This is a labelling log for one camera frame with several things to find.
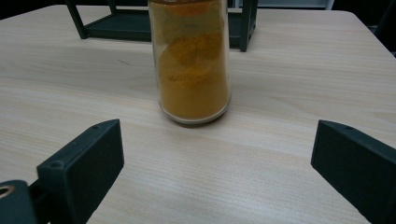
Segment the orange powder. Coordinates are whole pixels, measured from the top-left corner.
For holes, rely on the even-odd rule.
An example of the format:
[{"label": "orange powder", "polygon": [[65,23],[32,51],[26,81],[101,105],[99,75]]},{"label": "orange powder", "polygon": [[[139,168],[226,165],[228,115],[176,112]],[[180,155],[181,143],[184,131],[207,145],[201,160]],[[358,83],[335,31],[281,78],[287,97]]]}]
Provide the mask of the orange powder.
[{"label": "orange powder", "polygon": [[173,117],[207,119],[229,102],[228,42],[224,42],[220,1],[151,6],[159,10],[152,17],[154,24],[165,21],[153,27],[154,41],[164,47],[155,52],[157,80],[162,108]]}]

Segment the black plastic block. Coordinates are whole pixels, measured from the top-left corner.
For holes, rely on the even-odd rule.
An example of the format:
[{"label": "black plastic block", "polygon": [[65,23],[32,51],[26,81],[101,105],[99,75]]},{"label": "black plastic block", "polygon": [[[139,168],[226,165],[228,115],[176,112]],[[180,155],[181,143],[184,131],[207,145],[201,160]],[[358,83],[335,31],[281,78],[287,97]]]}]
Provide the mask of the black plastic block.
[{"label": "black plastic block", "polygon": [[320,120],[311,164],[367,220],[396,223],[396,149]]},{"label": "black plastic block", "polygon": [[86,223],[124,164],[120,121],[96,124],[37,166],[52,224]]}]

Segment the table surface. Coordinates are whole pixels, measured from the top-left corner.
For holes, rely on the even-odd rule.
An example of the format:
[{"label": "table surface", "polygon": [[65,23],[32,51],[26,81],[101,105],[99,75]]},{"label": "table surface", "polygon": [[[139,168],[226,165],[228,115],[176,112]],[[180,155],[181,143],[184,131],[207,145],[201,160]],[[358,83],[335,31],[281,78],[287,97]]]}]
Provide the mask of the table surface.
[{"label": "table surface", "polygon": [[[84,23],[108,7],[79,7]],[[125,166],[90,223],[367,223],[310,165],[318,121],[396,147],[396,60],[353,15],[259,9],[231,49],[233,99],[186,128],[157,101],[148,42],[81,40],[65,6],[0,21],[0,182],[120,119]]]}]

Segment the black metal frame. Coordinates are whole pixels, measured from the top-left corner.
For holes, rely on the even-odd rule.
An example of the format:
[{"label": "black metal frame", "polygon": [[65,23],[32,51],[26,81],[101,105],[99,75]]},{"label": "black metal frame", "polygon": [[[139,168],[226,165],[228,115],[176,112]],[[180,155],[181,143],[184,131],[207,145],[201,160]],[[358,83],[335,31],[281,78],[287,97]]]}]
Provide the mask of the black metal frame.
[{"label": "black metal frame", "polygon": [[[149,12],[138,9],[117,9],[114,0],[107,0],[111,14],[84,25],[74,0],[65,0],[81,39],[99,37],[151,41]],[[230,47],[247,51],[256,28],[259,0],[246,0],[242,12],[229,12]]]}]

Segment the glass jar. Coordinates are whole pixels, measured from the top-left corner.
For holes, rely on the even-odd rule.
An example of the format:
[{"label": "glass jar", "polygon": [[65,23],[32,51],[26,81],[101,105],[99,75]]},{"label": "glass jar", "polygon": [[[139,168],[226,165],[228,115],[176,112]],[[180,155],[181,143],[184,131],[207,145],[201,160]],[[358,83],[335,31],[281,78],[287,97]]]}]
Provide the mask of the glass jar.
[{"label": "glass jar", "polygon": [[204,123],[231,99],[227,1],[148,0],[159,101],[171,119]]}]

